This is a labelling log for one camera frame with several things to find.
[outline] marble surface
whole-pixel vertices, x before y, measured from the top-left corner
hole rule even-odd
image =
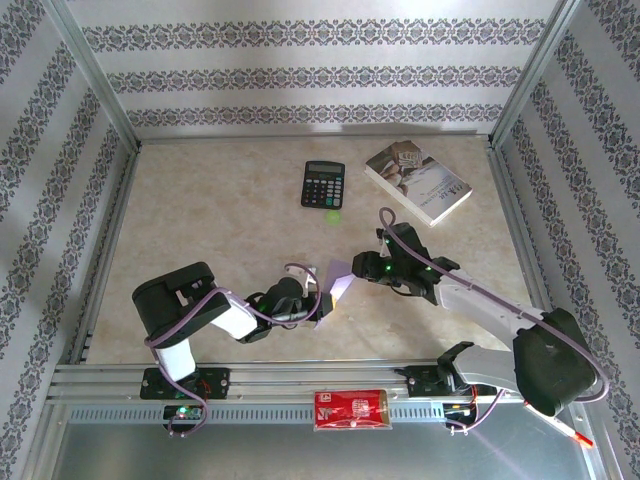
[[[332,258],[378,250],[378,209],[416,227],[435,256],[460,263],[479,281],[514,300],[527,290],[485,154],[475,136],[412,140],[474,188],[471,197],[427,227],[364,173],[370,157],[404,138],[313,138],[150,145],[136,178],[88,362],[149,363],[146,332],[131,293],[141,283],[196,261],[211,267],[218,285],[247,296],[281,277],[289,261],[313,264],[323,279]],[[304,163],[324,159],[347,166],[342,221],[300,206]],[[210,326],[191,337],[200,362],[435,358],[462,340],[502,344],[464,316],[422,299],[356,280],[317,328],[276,328],[241,345]]]

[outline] calculator display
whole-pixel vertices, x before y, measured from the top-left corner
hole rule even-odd
[[[310,172],[342,173],[342,168],[333,165],[309,165]]]

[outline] white wall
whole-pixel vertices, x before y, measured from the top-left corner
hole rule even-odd
[[[580,7],[502,145],[552,302],[609,373],[625,478],[640,477],[639,5]]]
[[[141,138],[489,133],[555,0],[77,0]]]
[[[0,0],[0,479],[19,478],[128,158],[39,2]]]

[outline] black calculator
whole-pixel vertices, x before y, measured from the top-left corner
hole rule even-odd
[[[345,166],[342,163],[312,160],[304,167],[302,206],[340,210],[344,193]]]

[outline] book cover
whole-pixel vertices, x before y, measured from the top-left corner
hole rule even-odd
[[[430,227],[471,195],[471,187],[411,141],[371,158],[365,172]]]

